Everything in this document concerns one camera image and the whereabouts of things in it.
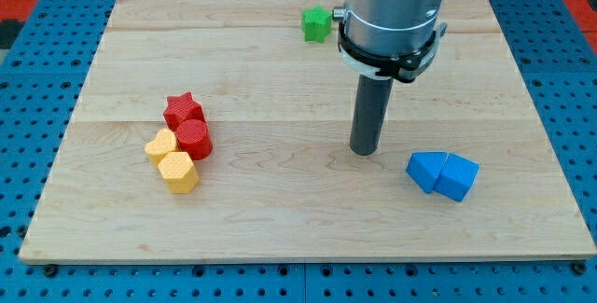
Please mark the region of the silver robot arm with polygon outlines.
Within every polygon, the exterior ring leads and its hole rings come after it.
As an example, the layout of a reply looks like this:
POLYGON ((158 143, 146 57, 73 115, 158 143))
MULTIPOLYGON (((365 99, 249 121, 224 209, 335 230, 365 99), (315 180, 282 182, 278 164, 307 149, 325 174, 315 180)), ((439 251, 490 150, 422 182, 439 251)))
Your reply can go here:
POLYGON ((374 80, 410 83, 434 60, 447 25, 442 0, 344 0, 334 9, 345 63, 374 80))

